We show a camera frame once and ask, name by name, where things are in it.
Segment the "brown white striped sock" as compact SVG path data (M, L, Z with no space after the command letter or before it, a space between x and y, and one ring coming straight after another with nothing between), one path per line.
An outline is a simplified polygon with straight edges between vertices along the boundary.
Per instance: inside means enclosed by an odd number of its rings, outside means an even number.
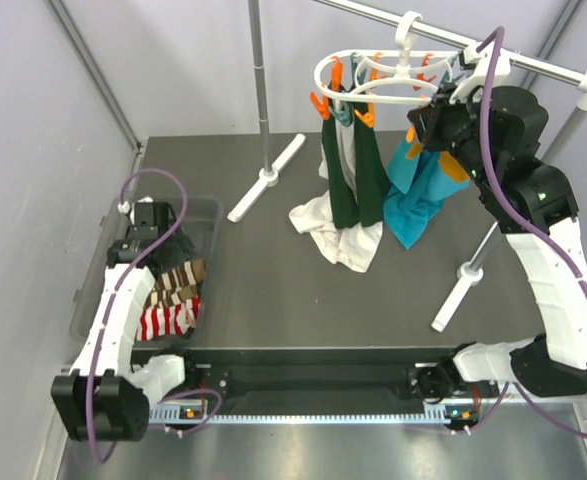
M175 292L187 287L195 287L203 283L205 278L205 260L202 258L189 260L162 273L156 280L153 290Z

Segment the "orange sock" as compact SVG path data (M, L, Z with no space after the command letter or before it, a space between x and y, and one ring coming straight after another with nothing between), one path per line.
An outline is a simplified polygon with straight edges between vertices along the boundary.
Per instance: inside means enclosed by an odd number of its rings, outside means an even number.
M406 142L409 145L408 152L406 153L407 159L417 158L423 151L422 145L419 142L417 133L414 126L410 126L406 134Z
M456 183L463 183L469 180L469 175L449 152L441 153L439 166L442 172Z

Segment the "white clip hanger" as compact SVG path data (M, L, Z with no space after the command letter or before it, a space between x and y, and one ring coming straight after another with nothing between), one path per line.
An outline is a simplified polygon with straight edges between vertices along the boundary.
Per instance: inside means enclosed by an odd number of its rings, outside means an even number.
M322 120L349 126L359 119L372 128L376 105L419 107L439 87L462 80L453 52L414 49L416 35L411 28L421 19L414 11L401 17L393 49L346 49L317 63L313 71L316 89L309 100Z

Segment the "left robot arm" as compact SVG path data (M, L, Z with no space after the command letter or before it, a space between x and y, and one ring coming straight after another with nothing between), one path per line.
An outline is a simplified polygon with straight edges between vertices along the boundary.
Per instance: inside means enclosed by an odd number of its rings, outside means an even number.
M137 441L153 407L170 392L189 396L200 374L188 349L162 347L136 367L136 344L189 336L197 326L206 266L179 225L173 206L145 198L120 211L130 223L106 254L99 306L70 370L51 396L75 441Z

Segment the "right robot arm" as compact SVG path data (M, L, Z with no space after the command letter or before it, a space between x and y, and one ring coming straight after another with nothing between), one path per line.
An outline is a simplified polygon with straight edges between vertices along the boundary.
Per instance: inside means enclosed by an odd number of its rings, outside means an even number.
M499 86L464 100L447 82L409 112L419 145L447 153L479 190L484 208L519 259L544 330L518 342L463 344L439 380L460 396L476 382L513 382L538 397L587 393L587 264L569 179L536 156L548 112L537 97Z

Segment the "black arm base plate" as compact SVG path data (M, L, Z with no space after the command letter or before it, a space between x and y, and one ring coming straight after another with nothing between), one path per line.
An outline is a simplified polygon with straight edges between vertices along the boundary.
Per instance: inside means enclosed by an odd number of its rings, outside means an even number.
M225 398L257 391L371 393L379 389L406 400L441 400L468 392L434 366L400 363L197 365L189 361L185 385L212 388Z

